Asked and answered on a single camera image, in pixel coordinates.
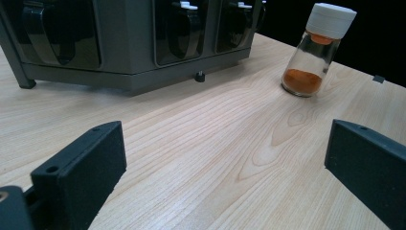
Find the white jar lid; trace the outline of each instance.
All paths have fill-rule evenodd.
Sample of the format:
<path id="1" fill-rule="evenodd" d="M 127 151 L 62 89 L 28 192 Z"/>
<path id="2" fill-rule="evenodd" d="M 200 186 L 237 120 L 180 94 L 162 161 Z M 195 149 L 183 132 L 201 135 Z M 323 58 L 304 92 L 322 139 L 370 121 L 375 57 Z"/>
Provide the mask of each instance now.
<path id="1" fill-rule="evenodd" d="M 327 3 L 313 6 L 305 28 L 314 34 L 341 39 L 349 29 L 356 11 Z"/>

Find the glass bottle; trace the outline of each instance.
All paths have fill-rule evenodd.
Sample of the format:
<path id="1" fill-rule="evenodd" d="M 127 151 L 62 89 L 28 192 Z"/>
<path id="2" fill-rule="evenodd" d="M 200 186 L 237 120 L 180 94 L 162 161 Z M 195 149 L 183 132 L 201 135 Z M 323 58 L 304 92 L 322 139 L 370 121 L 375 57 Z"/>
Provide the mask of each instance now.
<path id="1" fill-rule="evenodd" d="M 296 96 L 316 94 L 334 59 L 341 38 L 356 11 L 316 3 L 308 18 L 304 35 L 282 75 L 283 88 Z"/>

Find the black compartment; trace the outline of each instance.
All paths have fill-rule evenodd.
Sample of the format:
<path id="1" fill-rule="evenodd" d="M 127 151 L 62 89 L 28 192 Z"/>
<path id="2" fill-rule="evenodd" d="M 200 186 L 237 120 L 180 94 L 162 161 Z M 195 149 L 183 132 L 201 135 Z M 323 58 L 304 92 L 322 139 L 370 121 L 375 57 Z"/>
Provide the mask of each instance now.
<path id="1" fill-rule="evenodd" d="M 255 1 L 224 0 L 221 6 L 216 51 L 230 52 L 242 48 L 253 30 Z"/>
<path id="2" fill-rule="evenodd" d="M 155 0 L 155 61 L 158 65 L 198 58 L 202 54 L 208 2 Z"/>
<path id="3" fill-rule="evenodd" d="M 96 69 L 101 58 L 90 0 L 2 0 L 26 63 Z"/>

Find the wooden table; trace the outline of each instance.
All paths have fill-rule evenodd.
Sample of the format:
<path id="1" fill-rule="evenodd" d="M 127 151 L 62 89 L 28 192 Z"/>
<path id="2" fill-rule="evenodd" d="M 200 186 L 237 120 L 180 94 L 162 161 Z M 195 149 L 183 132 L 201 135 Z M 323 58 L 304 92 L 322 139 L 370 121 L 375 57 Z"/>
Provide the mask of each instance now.
<path id="1" fill-rule="evenodd" d="M 328 170 L 333 119 L 406 145 L 406 89 L 333 62 L 317 96 L 281 88 L 294 47 L 256 34 L 250 58 L 146 94 L 38 81 L 0 57 L 0 185 L 91 127 L 122 121 L 127 171 L 91 229 L 386 229 Z"/>

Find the gray machine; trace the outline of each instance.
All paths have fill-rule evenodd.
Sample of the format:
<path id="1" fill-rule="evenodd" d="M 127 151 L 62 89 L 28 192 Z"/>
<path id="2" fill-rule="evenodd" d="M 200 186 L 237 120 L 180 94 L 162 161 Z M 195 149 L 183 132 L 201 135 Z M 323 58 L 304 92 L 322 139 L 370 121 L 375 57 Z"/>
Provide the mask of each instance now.
<path id="1" fill-rule="evenodd" d="M 143 89 L 248 58 L 260 0 L 0 0 L 0 43 L 35 80 Z"/>

